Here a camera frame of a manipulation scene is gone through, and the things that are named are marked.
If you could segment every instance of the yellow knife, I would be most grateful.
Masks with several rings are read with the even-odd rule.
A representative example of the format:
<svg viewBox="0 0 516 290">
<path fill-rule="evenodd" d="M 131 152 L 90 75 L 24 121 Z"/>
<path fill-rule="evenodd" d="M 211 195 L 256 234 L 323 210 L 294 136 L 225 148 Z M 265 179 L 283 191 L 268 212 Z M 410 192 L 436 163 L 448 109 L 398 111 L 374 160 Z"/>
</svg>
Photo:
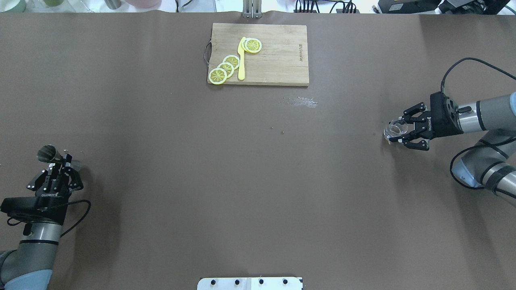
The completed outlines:
<svg viewBox="0 0 516 290">
<path fill-rule="evenodd" d="M 239 80 L 244 80 L 244 78 L 246 78 L 246 68 L 244 66 L 244 54 L 246 53 L 244 51 L 244 48 L 242 47 L 242 42 L 246 39 L 246 37 L 242 37 L 242 39 L 240 39 L 240 43 L 238 44 L 238 48 L 237 48 L 237 52 L 238 52 L 238 55 L 240 56 L 240 66 L 238 67 L 238 79 Z"/>
</svg>

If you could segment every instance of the brown table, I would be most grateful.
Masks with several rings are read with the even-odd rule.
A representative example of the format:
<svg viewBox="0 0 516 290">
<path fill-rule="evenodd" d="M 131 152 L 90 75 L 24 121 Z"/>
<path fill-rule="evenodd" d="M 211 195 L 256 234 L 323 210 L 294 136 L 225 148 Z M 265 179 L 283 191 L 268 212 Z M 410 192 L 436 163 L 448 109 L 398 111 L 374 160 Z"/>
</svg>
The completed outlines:
<svg viewBox="0 0 516 290">
<path fill-rule="evenodd" d="M 515 17 L 264 14 L 253 23 L 308 26 L 308 88 L 208 85 L 214 22 L 248 21 L 0 15 L 0 198 L 30 196 L 44 144 L 87 165 L 72 200 L 93 208 L 61 240 L 49 289 L 259 275 L 316 290 L 516 288 L 516 210 L 448 173 L 482 134 L 429 152 L 381 136 L 462 57 L 516 72 Z M 459 103 L 515 90 L 477 63 L 447 80 Z M 83 211 L 71 207 L 65 227 Z M 1 226 L 0 249 L 21 232 Z"/>
</svg>

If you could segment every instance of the cutting board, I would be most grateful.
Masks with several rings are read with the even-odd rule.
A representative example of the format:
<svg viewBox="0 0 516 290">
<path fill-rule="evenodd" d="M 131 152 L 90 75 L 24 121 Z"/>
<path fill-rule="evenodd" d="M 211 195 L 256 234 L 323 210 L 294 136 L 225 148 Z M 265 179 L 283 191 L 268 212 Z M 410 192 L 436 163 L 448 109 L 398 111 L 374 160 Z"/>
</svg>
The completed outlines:
<svg viewBox="0 0 516 290">
<path fill-rule="evenodd" d="M 238 79 L 237 69 L 224 85 L 308 86 L 305 25 L 214 23 L 208 72 L 226 56 L 238 56 L 236 50 L 242 37 L 260 39 L 262 50 L 256 54 L 246 52 L 244 80 Z"/>
</svg>

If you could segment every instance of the citrus slice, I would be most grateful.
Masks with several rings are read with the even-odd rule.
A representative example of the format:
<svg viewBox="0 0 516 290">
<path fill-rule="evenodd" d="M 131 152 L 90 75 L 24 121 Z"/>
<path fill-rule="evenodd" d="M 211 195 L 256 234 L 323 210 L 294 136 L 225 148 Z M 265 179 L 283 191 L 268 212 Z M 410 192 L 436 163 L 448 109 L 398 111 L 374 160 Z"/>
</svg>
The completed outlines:
<svg viewBox="0 0 516 290">
<path fill-rule="evenodd" d="M 240 59 L 236 55 L 228 55 L 222 62 L 229 62 L 233 66 L 234 70 L 238 69 L 240 66 Z"/>
<path fill-rule="evenodd" d="M 228 78 L 228 74 L 226 74 L 224 69 L 216 68 L 212 69 L 212 71 L 208 74 L 208 80 L 210 83 L 214 85 L 220 85 L 225 82 Z"/>
<path fill-rule="evenodd" d="M 262 42 L 256 38 L 248 38 L 244 41 L 244 50 L 248 53 L 257 53 L 262 50 Z"/>
<path fill-rule="evenodd" d="M 235 72 L 235 69 L 233 68 L 233 65 L 229 62 L 223 62 L 217 66 L 218 68 L 221 68 L 226 71 L 226 74 L 228 75 L 228 78 L 230 78 L 233 73 Z"/>
</svg>

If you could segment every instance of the clear glass cup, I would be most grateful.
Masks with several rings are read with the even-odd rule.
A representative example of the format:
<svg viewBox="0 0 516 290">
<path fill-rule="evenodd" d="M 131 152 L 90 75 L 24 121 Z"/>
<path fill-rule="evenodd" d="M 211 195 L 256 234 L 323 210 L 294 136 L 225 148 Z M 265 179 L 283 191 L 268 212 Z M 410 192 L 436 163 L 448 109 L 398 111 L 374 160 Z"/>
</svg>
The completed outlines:
<svg viewBox="0 0 516 290">
<path fill-rule="evenodd" d="M 383 137 L 389 141 L 389 138 L 399 137 L 409 131 L 409 125 L 405 120 L 392 120 L 383 131 Z"/>
</svg>

